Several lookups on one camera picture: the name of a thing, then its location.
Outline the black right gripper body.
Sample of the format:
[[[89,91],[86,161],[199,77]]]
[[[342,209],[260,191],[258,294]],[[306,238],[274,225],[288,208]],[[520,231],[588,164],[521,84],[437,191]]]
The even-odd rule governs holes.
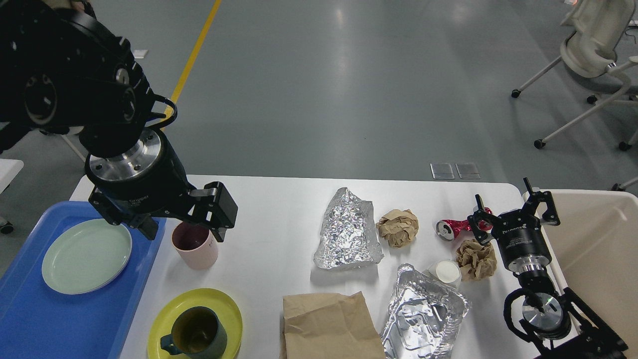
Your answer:
[[[522,210],[512,210],[497,216],[492,236],[496,239],[504,266],[512,272],[524,272],[533,264],[547,267],[551,253],[541,232],[540,219]]]

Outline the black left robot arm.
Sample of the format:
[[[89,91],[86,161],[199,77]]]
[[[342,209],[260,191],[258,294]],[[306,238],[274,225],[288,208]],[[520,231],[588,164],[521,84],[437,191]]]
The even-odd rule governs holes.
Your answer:
[[[151,89],[126,38],[41,0],[3,0],[0,20],[2,151],[32,130],[79,127],[89,202],[108,223],[154,239],[154,218],[175,218],[223,241],[237,204],[219,181],[189,183],[162,131],[177,107]]]

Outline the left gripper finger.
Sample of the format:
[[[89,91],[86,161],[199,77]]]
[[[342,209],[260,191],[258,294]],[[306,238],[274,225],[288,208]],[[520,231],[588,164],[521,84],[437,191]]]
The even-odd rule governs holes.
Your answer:
[[[238,206],[226,186],[220,181],[209,182],[203,188],[189,191],[192,207],[187,222],[210,230],[218,243],[225,241],[227,230],[235,227]]]
[[[139,230],[149,240],[154,240],[158,232],[158,224],[148,215],[132,216],[131,228]]]

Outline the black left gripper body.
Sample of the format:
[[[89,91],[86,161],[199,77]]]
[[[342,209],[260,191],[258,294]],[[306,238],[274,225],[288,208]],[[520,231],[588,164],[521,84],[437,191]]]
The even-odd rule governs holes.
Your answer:
[[[143,129],[137,142],[118,156],[89,155],[85,171],[94,185],[89,202],[111,225],[150,215],[198,223],[189,213],[194,186],[160,130]]]

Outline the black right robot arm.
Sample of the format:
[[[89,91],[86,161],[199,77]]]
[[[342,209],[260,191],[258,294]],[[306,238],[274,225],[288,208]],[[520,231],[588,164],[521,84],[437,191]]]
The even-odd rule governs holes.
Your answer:
[[[540,359],[624,359],[628,345],[572,289],[559,293],[547,268],[552,262],[542,226],[560,225],[552,193],[534,190],[524,178],[528,198],[519,209],[489,213],[481,196],[467,220],[483,247],[494,239],[504,267],[519,289],[504,300],[508,329],[533,343]]]

